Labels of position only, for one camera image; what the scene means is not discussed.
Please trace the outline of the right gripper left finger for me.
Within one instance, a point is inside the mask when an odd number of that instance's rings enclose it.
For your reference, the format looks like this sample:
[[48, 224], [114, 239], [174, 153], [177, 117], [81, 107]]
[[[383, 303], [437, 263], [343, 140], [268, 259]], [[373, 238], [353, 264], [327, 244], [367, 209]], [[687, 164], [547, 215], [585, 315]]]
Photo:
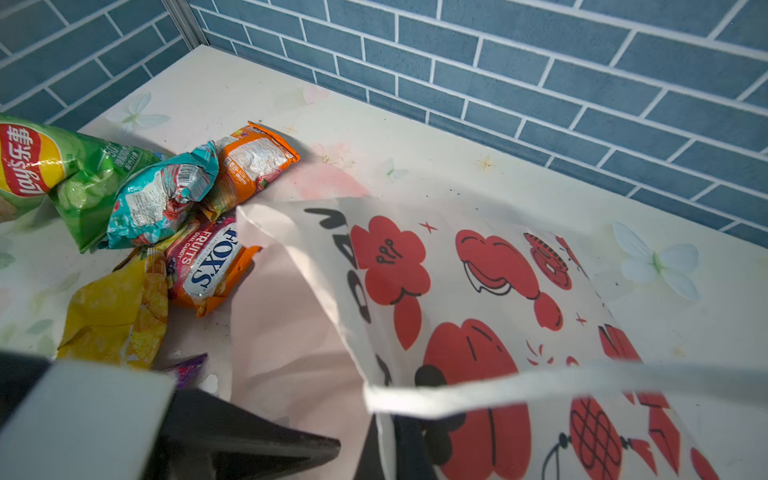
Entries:
[[376, 417], [371, 418], [369, 430], [359, 458], [354, 480], [384, 480], [379, 452], [379, 437]]

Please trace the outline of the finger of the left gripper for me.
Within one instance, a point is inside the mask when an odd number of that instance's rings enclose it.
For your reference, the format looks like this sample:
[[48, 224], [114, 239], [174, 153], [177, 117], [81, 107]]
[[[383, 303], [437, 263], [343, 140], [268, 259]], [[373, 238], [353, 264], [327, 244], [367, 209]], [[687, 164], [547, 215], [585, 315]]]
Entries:
[[283, 479], [322, 466], [339, 440], [278, 425], [201, 390], [171, 398], [145, 479]]

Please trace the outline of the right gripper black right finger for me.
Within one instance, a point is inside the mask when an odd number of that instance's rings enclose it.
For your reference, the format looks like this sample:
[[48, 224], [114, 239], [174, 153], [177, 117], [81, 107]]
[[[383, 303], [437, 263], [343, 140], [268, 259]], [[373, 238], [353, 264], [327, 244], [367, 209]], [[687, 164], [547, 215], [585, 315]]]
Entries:
[[396, 479], [436, 480], [437, 476], [417, 419], [395, 416]]

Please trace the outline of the purple berries candy bag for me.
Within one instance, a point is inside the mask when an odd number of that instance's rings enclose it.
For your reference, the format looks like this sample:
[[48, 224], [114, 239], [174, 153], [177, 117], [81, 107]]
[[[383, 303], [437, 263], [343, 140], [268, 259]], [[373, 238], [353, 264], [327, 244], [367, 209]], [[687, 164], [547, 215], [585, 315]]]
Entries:
[[177, 390], [184, 390], [194, 384], [207, 360], [207, 353], [195, 355], [162, 369], [161, 373], [175, 380]]

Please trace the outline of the red white paper bag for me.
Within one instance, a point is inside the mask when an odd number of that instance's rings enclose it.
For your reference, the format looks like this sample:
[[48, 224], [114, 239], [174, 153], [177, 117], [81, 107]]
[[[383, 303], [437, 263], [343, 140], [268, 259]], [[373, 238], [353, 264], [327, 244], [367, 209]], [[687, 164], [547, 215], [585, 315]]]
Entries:
[[767, 403], [765, 370], [642, 359], [560, 236], [370, 198], [239, 207], [233, 397], [328, 434], [353, 479], [376, 417], [417, 419], [437, 479], [713, 479], [670, 396]]

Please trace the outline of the yellow chips bag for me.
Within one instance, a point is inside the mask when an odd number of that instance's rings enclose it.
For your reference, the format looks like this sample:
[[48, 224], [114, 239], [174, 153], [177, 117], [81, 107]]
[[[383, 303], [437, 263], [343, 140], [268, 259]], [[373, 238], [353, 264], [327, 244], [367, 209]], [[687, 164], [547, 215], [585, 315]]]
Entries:
[[168, 316], [166, 261], [151, 248], [73, 294], [57, 358], [147, 370]]

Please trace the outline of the fruit candy bag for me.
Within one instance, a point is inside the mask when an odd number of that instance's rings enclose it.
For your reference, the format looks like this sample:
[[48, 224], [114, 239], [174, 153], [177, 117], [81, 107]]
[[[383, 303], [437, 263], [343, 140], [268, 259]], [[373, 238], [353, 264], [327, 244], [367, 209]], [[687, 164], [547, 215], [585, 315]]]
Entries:
[[211, 221], [202, 214], [188, 219], [158, 248], [165, 255], [170, 301], [194, 309], [197, 317], [228, 298], [261, 251], [240, 243], [234, 216]]

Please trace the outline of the teal candy bag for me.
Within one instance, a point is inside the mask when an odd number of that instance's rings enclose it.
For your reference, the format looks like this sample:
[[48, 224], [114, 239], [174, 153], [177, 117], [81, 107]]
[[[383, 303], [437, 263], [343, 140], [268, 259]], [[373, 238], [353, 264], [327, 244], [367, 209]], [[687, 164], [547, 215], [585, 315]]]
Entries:
[[121, 187], [99, 249], [154, 245], [176, 233], [219, 174], [215, 144], [142, 169]]

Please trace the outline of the green yellow snack packet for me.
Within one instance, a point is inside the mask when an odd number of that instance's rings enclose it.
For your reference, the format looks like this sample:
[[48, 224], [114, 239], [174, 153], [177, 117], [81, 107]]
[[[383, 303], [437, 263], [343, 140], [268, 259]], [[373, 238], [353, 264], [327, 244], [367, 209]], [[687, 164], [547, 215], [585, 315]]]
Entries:
[[219, 173], [200, 203], [210, 221], [263, 191], [301, 159], [283, 137], [254, 122], [216, 140], [214, 146]]

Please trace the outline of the green chips bag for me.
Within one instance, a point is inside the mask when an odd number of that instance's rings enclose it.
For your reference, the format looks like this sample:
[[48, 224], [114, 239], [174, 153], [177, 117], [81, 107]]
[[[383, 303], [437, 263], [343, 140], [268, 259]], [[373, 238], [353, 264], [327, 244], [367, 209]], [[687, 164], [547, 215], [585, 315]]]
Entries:
[[84, 253], [106, 237], [119, 190], [135, 174], [166, 157], [3, 114], [1, 221], [17, 220], [53, 202]]

